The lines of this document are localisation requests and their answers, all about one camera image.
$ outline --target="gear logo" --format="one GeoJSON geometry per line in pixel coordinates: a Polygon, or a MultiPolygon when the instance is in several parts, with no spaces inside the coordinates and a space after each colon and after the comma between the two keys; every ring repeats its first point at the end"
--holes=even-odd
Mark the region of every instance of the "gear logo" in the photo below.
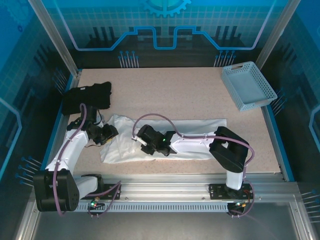
{"type": "Polygon", "coordinates": [[[0,7],[6,7],[10,16],[19,25],[22,25],[29,16],[29,3],[27,0],[0,0],[0,7]]]}
{"type": "Polygon", "coordinates": [[[174,14],[180,14],[180,10],[187,9],[186,5],[191,3],[191,0],[141,0],[144,10],[149,10],[150,14],[155,14],[157,17],[168,15],[171,17],[174,14]]]}

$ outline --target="plastic basket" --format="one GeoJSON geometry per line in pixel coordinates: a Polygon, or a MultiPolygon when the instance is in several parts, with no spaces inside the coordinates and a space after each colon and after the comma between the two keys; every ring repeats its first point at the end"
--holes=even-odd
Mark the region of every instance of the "plastic basket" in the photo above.
{"type": "Polygon", "coordinates": [[[225,66],[222,80],[239,111],[266,106],[277,99],[277,94],[252,61],[225,66]]]}

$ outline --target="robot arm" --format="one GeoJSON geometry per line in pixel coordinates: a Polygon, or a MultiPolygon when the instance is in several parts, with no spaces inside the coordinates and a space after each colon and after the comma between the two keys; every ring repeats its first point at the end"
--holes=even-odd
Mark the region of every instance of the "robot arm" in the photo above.
{"type": "Polygon", "coordinates": [[[68,125],[63,144],[52,162],[45,170],[38,171],[33,177],[34,192],[39,211],[57,210],[53,194],[53,174],[58,162],[56,189],[59,206],[62,211],[74,211],[80,199],[89,193],[95,192],[98,188],[98,178],[96,176],[82,176],[81,178],[74,179],[73,172],[75,165],[83,148],[90,139],[97,145],[104,145],[107,140],[115,137],[118,132],[114,126],[104,125],[101,115],[97,118],[96,108],[87,106],[86,112],[87,117],[81,130],[71,139],[83,121],[83,114],[76,121],[68,125]]]}
{"type": "MultiPolygon", "coordinates": [[[[215,136],[234,139],[249,145],[244,139],[224,126],[218,127],[215,136]]],[[[199,135],[182,137],[175,131],[167,131],[162,134],[149,125],[144,125],[138,131],[136,140],[141,142],[141,150],[150,155],[153,155],[154,152],[168,156],[176,153],[207,153],[209,151],[226,169],[226,187],[238,191],[242,186],[248,148],[241,144],[221,139],[212,141],[209,138],[200,138],[199,135]]]]}

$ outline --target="work surface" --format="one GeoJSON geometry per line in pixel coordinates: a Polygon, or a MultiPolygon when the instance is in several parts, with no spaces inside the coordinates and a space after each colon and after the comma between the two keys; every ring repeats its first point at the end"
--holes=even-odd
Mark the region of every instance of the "work surface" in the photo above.
{"type": "MultiPolygon", "coordinates": [[[[255,150],[250,173],[280,172],[260,108],[239,112],[223,81],[221,68],[123,68],[84,69],[79,87],[112,83],[111,106],[101,110],[108,120],[113,114],[137,119],[148,113],[171,120],[223,119],[227,127],[255,150]]],[[[79,115],[74,114],[69,121],[79,115]]],[[[118,164],[102,163],[102,147],[83,149],[74,174],[215,174],[226,171],[216,160],[153,160],[118,164]]]]}

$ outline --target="metal floor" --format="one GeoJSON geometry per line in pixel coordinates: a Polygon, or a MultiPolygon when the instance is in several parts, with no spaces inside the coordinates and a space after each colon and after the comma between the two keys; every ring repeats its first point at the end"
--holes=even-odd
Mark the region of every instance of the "metal floor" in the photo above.
{"type": "Polygon", "coordinates": [[[258,203],[249,217],[226,213],[41,213],[33,240],[295,240],[289,205],[258,203]]]}

